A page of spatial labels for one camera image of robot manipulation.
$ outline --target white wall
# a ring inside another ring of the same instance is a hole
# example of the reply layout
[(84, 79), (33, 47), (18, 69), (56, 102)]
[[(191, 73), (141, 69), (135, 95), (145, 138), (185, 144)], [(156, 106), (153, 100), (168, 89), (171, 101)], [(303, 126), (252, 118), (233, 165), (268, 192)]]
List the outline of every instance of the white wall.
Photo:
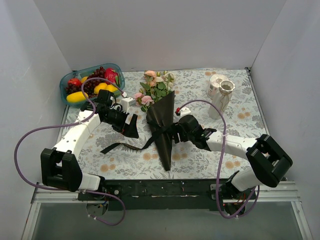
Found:
[(320, 1), (287, 0), (266, 38), (252, 78), (270, 133), (288, 152), (288, 176), (320, 238)]
[(34, 0), (73, 70), (252, 66), (286, 0)]
[[(70, 68), (32, 0), (0, 0), (0, 232), (20, 239), (34, 188), (14, 166), (19, 138), (38, 126), (59, 124), (64, 106), (59, 80)], [(23, 173), (41, 182), (40, 153), (53, 145), (57, 130), (35, 133), (18, 152)]]

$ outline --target teal plastic bowl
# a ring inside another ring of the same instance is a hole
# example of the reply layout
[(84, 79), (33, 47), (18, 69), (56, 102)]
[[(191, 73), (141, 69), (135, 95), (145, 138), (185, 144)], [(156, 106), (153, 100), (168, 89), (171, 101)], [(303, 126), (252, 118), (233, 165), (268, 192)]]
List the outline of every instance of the teal plastic bowl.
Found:
[[(66, 87), (68, 86), (68, 81), (70, 79), (78, 78), (80, 81), (83, 77), (89, 77), (90, 74), (92, 74), (96, 69), (103, 67), (104, 69), (112, 68), (118, 73), (119, 82), (120, 82), (120, 89), (123, 90), (125, 88), (125, 77), (120, 69), (120, 67), (113, 63), (106, 63), (102, 65), (97, 65), (93, 67), (89, 67), (86, 69), (82, 69), (79, 71), (70, 72), (67, 75), (65, 75), (61, 81), (60, 81), (60, 93), (61, 93), (61, 99), (64, 104), (73, 106), (73, 107), (81, 107), (82, 104), (84, 104), (86, 101), (80, 101), (77, 103), (71, 103), (67, 102), (67, 92)], [(116, 97), (121, 95), (121, 92), (119, 90), (113, 92)]]

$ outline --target yellow fruit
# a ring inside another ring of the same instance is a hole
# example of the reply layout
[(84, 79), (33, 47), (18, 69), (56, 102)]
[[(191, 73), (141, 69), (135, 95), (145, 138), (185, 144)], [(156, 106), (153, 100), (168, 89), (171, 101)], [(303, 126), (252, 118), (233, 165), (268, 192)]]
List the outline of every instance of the yellow fruit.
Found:
[(98, 94), (101, 89), (105, 90), (108, 85), (105, 82), (100, 83), (94, 88), (94, 94)]
[(83, 95), (82, 91), (77, 91), (66, 96), (66, 100), (68, 103), (78, 103), (86, 100), (86, 98)]
[(81, 83), (83, 84), (85, 82), (85, 80), (87, 80), (88, 77), (87, 76), (84, 76), (82, 79), (81, 79)]
[(110, 85), (106, 86), (105, 90), (108, 90), (109, 92), (113, 93), (113, 92), (117, 91), (118, 88), (116, 88), (115, 86), (110, 84)]

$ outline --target metal frame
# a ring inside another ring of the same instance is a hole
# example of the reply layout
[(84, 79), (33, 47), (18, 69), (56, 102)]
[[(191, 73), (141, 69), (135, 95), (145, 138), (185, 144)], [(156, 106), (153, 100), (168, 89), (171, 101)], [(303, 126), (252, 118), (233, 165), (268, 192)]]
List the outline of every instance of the metal frame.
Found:
[[(267, 123), (262, 111), (262, 108), (259, 103), (259, 99), (257, 97), (257, 93), (254, 87), (253, 80), (250, 74), (250, 68), (245, 68), (254, 97), (256, 99), (256, 103), (258, 105), (258, 109), (261, 114), (261, 118), (263, 124), (265, 126), (266, 133), (269, 134), (269, 130), (267, 127)], [(66, 106), (63, 117), (62, 124), (65, 123), (67, 115), (69, 111), (69, 106)], [(60, 140), (62, 136), (63, 129), (60, 128), (58, 133), (57, 142)], [(257, 200), (258, 202), (291, 202), (292, 208), (301, 232), (303, 239), (312, 240), (312, 235), (304, 215), (302, 204), (300, 200), (300, 195), (297, 190), (296, 184), (294, 181), (282, 181), (276, 188), (267, 187), (265, 185), (260, 186), (260, 194)], [(78, 192), (69, 192), (69, 191), (49, 191), (43, 189), (36, 189), (32, 204), (29, 212), (29, 216), (24, 228), (24, 232), (22, 235), (23, 240), (32, 239), (33, 232), (36, 227), (37, 219), (39, 216), (39, 211), (41, 207), (41, 203), (101, 203), (103, 201), (79, 201), (78, 200)], [(224, 203), (233, 203), (233, 200), (223, 200)]]

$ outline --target black wrapping paper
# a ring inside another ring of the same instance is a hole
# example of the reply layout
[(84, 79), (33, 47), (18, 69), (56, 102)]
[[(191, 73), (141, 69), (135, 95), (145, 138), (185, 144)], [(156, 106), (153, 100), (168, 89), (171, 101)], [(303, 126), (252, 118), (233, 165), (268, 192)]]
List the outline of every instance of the black wrapping paper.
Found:
[[(161, 100), (157, 101), (146, 112), (146, 120), (152, 133), (159, 128), (169, 127), (174, 122), (175, 91), (172, 91)], [(172, 135), (168, 132), (162, 133), (155, 141), (162, 165), (166, 171), (171, 169)]]

